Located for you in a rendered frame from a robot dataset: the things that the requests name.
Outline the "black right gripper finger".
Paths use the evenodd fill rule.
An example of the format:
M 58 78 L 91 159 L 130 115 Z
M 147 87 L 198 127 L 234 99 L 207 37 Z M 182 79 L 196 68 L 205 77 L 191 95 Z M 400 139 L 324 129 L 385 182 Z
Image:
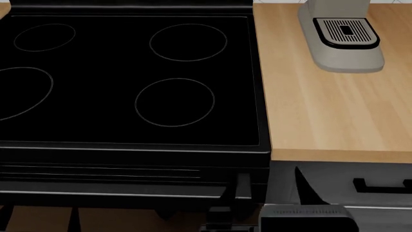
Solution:
M 298 167 L 295 167 L 295 183 L 302 205 L 328 205 L 311 187 Z

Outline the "black slotted drip tray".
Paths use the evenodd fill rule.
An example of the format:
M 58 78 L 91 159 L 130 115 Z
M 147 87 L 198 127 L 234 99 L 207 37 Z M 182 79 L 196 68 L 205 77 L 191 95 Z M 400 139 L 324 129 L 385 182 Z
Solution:
M 316 32 L 323 44 L 339 50 L 377 48 L 380 38 L 365 18 L 314 18 Z

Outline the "black electric glass-top stove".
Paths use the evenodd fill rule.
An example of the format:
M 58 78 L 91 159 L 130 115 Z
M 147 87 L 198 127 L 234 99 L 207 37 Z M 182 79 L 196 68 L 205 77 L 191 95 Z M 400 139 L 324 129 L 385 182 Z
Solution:
M 227 186 L 252 198 L 0 193 L 0 205 L 246 208 L 270 162 L 253 0 L 9 0 L 0 181 Z

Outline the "grey cabinet drawer front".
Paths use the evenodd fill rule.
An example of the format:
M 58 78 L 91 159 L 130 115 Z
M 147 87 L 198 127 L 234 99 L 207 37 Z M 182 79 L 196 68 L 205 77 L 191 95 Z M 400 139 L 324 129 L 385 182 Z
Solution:
M 412 208 L 412 194 L 357 193 L 353 179 L 364 179 L 367 186 L 404 187 L 404 179 L 412 179 L 412 164 L 379 164 L 365 162 L 292 162 L 274 161 L 266 202 L 298 204 L 295 183 L 298 167 L 316 193 L 329 204 Z

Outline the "grey coffee machine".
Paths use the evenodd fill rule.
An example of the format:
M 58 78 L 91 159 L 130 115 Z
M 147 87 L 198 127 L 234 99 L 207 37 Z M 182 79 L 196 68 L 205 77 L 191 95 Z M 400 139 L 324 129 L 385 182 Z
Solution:
M 321 42 L 312 19 L 365 18 L 371 0 L 306 0 L 298 10 L 298 19 L 314 63 L 333 73 L 375 73 L 384 67 L 380 49 L 339 50 Z

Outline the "grey lower cabinet front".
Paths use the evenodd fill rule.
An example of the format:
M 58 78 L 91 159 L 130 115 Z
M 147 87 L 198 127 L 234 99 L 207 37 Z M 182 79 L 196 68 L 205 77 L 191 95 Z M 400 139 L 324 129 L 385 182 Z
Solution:
M 412 208 L 345 206 L 359 232 L 412 232 Z

